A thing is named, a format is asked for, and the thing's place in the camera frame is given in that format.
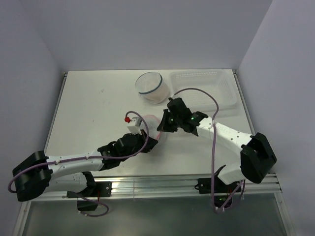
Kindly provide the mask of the pink trimmed mesh laundry bag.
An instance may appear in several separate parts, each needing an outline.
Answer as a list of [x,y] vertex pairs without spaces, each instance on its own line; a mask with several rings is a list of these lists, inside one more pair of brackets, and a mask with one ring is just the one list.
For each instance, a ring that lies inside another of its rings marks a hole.
[[167,134],[157,131],[157,127],[160,124],[160,119],[154,115],[144,115],[144,121],[146,122],[149,129],[149,136],[158,141],[158,144],[161,146],[165,143]]

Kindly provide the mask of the beige bra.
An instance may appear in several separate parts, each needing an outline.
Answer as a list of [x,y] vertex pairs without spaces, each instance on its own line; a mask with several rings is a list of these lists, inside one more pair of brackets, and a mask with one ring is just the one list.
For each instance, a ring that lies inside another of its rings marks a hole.
[[157,72],[148,72],[142,76],[143,91],[141,94],[153,104],[164,101],[169,93],[169,87],[165,83],[163,77]]

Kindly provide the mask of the grey trimmed mesh laundry bag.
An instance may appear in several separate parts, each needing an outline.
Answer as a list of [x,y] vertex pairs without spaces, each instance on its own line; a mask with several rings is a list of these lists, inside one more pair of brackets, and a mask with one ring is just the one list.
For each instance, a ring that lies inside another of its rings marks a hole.
[[170,93],[169,87],[158,72],[146,72],[139,76],[135,89],[142,99],[151,104],[163,102]]

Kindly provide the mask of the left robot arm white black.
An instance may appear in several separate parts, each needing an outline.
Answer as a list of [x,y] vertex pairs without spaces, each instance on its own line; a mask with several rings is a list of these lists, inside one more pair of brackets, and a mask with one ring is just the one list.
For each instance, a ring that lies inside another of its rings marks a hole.
[[36,151],[16,166],[13,171],[11,193],[20,202],[33,200],[46,192],[71,191],[91,196],[96,190],[92,172],[118,167],[139,153],[150,152],[159,137],[140,133],[127,133],[117,141],[99,147],[97,150],[70,156],[47,156],[44,151]]

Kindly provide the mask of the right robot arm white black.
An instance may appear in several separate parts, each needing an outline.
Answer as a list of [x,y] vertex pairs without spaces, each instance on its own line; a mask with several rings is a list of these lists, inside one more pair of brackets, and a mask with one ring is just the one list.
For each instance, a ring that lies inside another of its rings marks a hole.
[[157,130],[173,133],[179,128],[210,139],[237,155],[236,163],[224,164],[215,174],[213,186],[217,191],[225,191],[231,183],[244,179],[260,184],[277,162],[265,135],[242,133],[202,112],[191,112],[181,98],[170,98]]

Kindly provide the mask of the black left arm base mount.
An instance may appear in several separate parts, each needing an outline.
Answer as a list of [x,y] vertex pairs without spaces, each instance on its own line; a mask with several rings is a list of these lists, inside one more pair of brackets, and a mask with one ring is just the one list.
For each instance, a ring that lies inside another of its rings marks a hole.
[[[100,217],[109,212],[109,206],[101,202],[101,198],[110,197],[112,190],[112,182],[95,182],[91,186],[87,186],[79,193],[67,191],[66,197],[69,199],[77,198],[77,210],[80,214],[88,217]],[[96,211],[98,206],[105,208],[104,213],[91,214]]]

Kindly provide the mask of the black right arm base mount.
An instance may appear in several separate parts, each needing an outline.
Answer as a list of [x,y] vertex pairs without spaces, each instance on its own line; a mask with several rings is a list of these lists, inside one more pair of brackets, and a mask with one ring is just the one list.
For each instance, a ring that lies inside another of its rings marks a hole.
[[[218,177],[215,177],[214,183],[214,193],[222,193],[222,195],[214,197],[214,205],[215,207],[222,207],[229,195],[234,191],[235,188],[238,187],[239,182],[236,181],[226,185]],[[194,188],[199,192],[199,194],[211,194],[211,178],[199,178]]]

